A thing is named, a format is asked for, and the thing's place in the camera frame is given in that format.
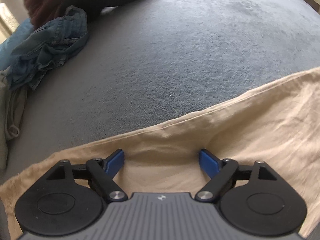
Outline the beige trousers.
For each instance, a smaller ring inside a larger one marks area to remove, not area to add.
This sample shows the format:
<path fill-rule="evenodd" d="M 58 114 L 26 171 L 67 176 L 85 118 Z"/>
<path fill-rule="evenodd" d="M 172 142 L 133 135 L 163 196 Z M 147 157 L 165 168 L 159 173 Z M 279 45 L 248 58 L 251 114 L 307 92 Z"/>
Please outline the beige trousers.
<path fill-rule="evenodd" d="M 128 193 L 195 193 L 207 180 L 197 163 L 202 148 L 243 164 L 263 160 L 304 198 L 308 214 L 300 233 L 307 236 L 319 223 L 319 69 L 155 126 L 53 153 L 1 186 L 8 221 L 1 238 L 20 237 L 16 201 L 57 161 L 81 164 L 119 148 L 126 160 L 116 182 Z"/>

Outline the grey bed blanket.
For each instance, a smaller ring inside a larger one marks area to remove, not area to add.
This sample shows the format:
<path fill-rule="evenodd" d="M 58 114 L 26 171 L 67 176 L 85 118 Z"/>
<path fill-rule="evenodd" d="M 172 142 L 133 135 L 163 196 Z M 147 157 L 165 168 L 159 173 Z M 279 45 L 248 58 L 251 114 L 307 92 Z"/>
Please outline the grey bed blanket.
<path fill-rule="evenodd" d="M 140 0 L 89 26 L 29 94 L 1 181 L 52 153 L 200 111 L 319 66 L 303 0 Z"/>

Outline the grey sweatpants with drawstring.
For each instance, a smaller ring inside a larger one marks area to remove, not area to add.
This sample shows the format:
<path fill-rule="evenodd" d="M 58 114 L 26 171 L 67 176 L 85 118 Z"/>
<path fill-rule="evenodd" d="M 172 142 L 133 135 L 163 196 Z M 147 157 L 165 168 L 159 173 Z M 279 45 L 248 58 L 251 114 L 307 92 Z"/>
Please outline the grey sweatpants with drawstring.
<path fill-rule="evenodd" d="M 16 90 L 9 89 L 7 73 L 9 67 L 1 70 L 1 94 L 0 94 L 0 163 L 1 170 L 7 166 L 8 147 L 7 141 L 20 135 L 20 123 L 27 99 L 27 86 Z"/>

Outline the blue duvet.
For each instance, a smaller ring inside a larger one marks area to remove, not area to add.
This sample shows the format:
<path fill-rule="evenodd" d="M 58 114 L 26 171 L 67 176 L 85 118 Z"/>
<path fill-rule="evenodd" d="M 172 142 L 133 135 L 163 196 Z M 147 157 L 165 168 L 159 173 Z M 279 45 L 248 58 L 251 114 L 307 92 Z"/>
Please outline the blue duvet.
<path fill-rule="evenodd" d="M 1 43 L 0 48 L 0 69 L 5 70 L 9 66 L 12 51 L 34 31 L 34 27 L 29 18 L 24 20 L 13 34 Z"/>

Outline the cream carved headboard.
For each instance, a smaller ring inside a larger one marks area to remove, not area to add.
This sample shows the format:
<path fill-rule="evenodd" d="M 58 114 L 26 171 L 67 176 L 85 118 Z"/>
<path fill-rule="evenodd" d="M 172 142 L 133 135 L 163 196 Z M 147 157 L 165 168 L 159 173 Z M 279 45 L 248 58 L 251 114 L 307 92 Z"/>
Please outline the cream carved headboard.
<path fill-rule="evenodd" d="M 5 3 L 0 3 L 0 43 L 3 43 L 19 26 Z"/>

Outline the blue denim jeans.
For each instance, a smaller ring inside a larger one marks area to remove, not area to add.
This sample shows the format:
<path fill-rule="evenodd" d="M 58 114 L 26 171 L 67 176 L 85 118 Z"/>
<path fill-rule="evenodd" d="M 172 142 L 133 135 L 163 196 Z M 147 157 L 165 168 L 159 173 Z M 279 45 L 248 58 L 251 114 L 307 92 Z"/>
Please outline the blue denim jeans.
<path fill-rule="evenodd" d="M 88 40 L 84 10 L 68 7 L 65 15 L 47 22 L 21 42 L 10 55 L 7 81 L 11 90 L 35 89 L 46 72 L 63 66 Z"/>

